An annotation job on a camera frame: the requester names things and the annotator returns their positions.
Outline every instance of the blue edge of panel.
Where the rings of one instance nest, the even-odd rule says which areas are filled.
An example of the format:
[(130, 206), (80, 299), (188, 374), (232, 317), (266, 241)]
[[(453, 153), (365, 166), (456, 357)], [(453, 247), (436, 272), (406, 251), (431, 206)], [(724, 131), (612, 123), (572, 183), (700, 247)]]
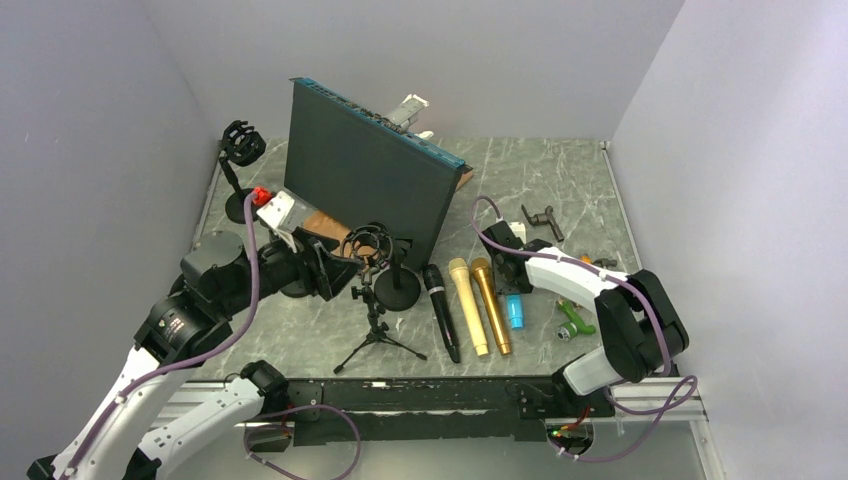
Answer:
[(386, 127), (385, 125), (381, 124), (378, 120), (375, 120), (374, 118), (370, 117), (368, 114), (364, 113), (364, 111), (367, 111), (365, 109), (365, 107), (358, 105), (356, 102), (348, 100), (347, 98), (345, 98), (345, 97), (339, 95), (338, 93), (330, 90), (329, 88), (321, 85), (320, 83), (316, 82), (315, 80), (312, 80), (310, 78), (293, 78), (292, 81), (295, 82), (295, 83), (299, 83), (299, 84), (301, 84), (305, 87), (308, 87), (308, 88), (324, 95), (325, 97), (329, 98), (330, 100), (335, 102), (337, 105), (341, 106), (342, 108), (345, 108), (348, 111), (353, 112), (356, 115), (359, 115), (360, 117), (364, 118), (365, 120), (377, 125), (379, 128), (384, 129), (386, 132), (388, 132), (391, 135), (396, 135), (400, 138), (403, 138), (404, 140), (406, 140), (407, 142), (412, 144), (413, 147), (427, 153), (428, 155), (430, 155), (433, 158), (436, 158), (438, 160), (445, 162), (446, 164), (450, 165), (451, 167), (461, 168), (465, 165), (465, 161), (462, 160), (461, 158), (456, 157), (453, 154), (448, 153), (445, 150), (442, 150), (441, 148), (439, 148), (436, 145), (433, 145), (432, 143), (428, 142), (427, 140), (418, 138), (417, 136), (415, 136), (415, 134), (412, 134), (412, 133), (409, 133), (409, 132), (401, 134), (401, 133), (398, 133), (398, 132)]

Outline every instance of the gold microphone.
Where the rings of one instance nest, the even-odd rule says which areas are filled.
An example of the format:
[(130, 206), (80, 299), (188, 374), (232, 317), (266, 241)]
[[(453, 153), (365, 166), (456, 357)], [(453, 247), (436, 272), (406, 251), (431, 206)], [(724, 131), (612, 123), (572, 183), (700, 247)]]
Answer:
[(468, 265), (461, 258), (454, 258), (448, 264), (453, 283), (459, 294), (459, 303), (462, 305), (462, 313), (465, 314), (465, 323), (468, 332), (471, 333), (471, 343), (477, 351), (477, 356), (489, 354), (489, 343), (486, 341), (486, 332), (483, 331), (483, 322), (480, 320), (480, 312), (477, 311), (477, 302), (474, 301), (474, 292), (471, 291), (471, 279), (468, 275)]
[(492, 267), (485, 258), (476, 258), (471, 262), (471, 272), (474, 275), (474, 280), (477, 280), (480, 293), (483, 294), (483, 304), (486, 305), (486, 313), (489, 315), (489, 324), (492, 326), (492, 333), (495, 334), (495, 343), (498, 344), (498, 350), (501, 351), (501, 355), (508, 355), (512, 353), (512, 347), (503, 325), (500, 304), (498, 304), (498, 298), (495, 296)]

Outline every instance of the gray wall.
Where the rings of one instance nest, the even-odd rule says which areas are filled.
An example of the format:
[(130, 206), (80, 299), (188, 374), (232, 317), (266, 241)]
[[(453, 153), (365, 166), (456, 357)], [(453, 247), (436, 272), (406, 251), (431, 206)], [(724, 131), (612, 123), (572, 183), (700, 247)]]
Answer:
[(140, 2), (3, 2), (0, 45), (0, 476), (21, 478), (166, 293), (217, 135)]
[(848, 478), (848, 7), (689, 0), (612, 142), (728, 478)]
[(288, 136), (310, 76), (451, 136), (609, 139), (682, 0), (144, 0), (216, 129)]

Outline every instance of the blue cylinder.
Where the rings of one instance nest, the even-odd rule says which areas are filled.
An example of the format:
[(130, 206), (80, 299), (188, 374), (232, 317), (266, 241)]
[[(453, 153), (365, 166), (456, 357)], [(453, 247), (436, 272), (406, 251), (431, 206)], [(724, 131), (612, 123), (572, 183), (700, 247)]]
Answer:
[(514, 293), (506, 296), (506, 310), (509, 312), (509, 324), (512, 329), (524, 329), (524, 306), (521, 304), (521, 294)]

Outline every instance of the red clip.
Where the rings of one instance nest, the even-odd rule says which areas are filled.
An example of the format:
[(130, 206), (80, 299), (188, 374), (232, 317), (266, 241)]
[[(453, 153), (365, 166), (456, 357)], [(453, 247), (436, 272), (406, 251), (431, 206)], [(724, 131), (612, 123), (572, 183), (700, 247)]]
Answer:
[(253, 198), (253, 204), (257, 207), (264, 207), (266, 203), (270, 202), (274, 195), (271, 194), (268, 190), (262, 187), (256, 187), (253, 189), (253, 193), (256, 194), (256, 197)]

